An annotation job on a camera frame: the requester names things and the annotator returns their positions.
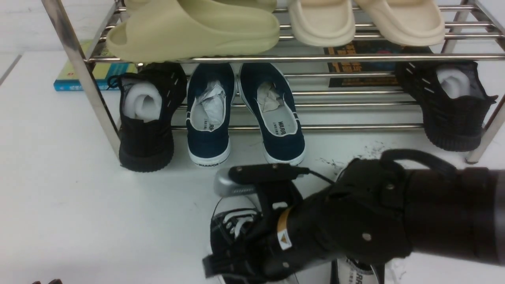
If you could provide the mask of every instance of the black shoe sole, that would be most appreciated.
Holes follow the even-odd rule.
[[[450,152],[468,152],[479,147],[481,135],[462,136],[447,133],[443,128],[439,127],[432,119],[431,110],[423,98],[420,98],[415,91],[410,88],[410,84],[406,83],[405,70],[402,70],[400,65],[396,65],[396,79],[402,89],[407,92],[416,102],[419,103],[423,112],[423,126],[426,136],[435,146]]]
[[[126,153],[119,147],[119,161],[121,166],[135,172],[155,172],[165,168],[174,156],[174,139],[171,146],[156,155],[150,157],[137,157]]]

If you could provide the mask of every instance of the slide sandal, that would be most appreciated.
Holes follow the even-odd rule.
[[[124,0],[126,12],[132,15],[142,6],[149,3],[151,0]],[[273,12],[277,7],[277,0],[215,0],[223,4],[258,8],[268,12]]]
[[[277,0],[215,0],[223,4],[258,8],[273,12],[277,8]]]
[[[151,0],[107,34],[107,47],[131,62],[250,55],[279,40],[279,21],[266,11],[212,0]]]
[[[149,1],[150,0],[123,0],[123,3],[125,4],[126,7],[126,13],[128,15],[132,15],[142,6],[149,3]]]
[[[444,40],[444,19],[434,0],[355,1],[390,42],[428,46]]]
[[[341,46],[356,33],[351,0],[292,0],[288,6],[293,34],[313,46]]]

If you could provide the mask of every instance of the screw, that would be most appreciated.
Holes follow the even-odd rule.
[[[372,240],[372,235],[370,235],[369,233],[363,233],[363,235],[361,235],[363,237],[364,240],[366,240],[367,242],[371,241]]]

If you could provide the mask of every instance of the black knit sneaker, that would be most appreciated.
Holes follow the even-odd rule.
[[[419,53],[419,48],[402,53]],[[498,96],[486,94],[476,62],[398,62],[395,75],[420,104],[424,130],[434,145],[454,152],[479,147],[484,118]]]
[[[222,251],[243,236],[251,225],[261,217],[254,203],[244,196],[221,199],[211,219],[211,252]],[[221,284],[256,284],[259,281],[245,283],[241,279],[218,276]]]
[[[186,98],[186,74],[180,64],[152,63],[138,74],[109,79],[121,91],[119,160],[137,172],[161,170],[174,155],[171,121]]]

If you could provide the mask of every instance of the white floor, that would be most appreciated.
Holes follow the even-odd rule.
[[[139,174],[121,168],[84,93],[53,90],[65,61],[64,52],[28,52],[0,86],[0,282],[217,283],[205,280],[201,266],[218,200],[211,186],[215,170],[191,163],[184,133],[176,135],[174,160],[166,169]],[[505,63],[481,63],[489,95],[505,92],[504,70]],[[105,98],[117,117],[119,94],[106,92]],[[306,124],[421,122],[417,108],[373,115],[299,113]],[[247,112],[232,117],[234,123],[254,122]],[[183,120],[181,111],[175,123]],[[477,166],[505,169],[504,132]],[[264,163],[261,141],[259,133],[232,134],[225,166]],[[465,167],[462,154],[437,149],[421,131],[307,132],[306,141],[309,152],[302,166],[328,177],[354,157],[377,158],[391,148],[425,150]],[[304,196],[324,185],[310,176],[296,184]],[[395,271],[403,284],[470,284],[505,277],[503,268],[420,254],[399,262]],[[328,283],[328,266],[298,278],[301,284]]]

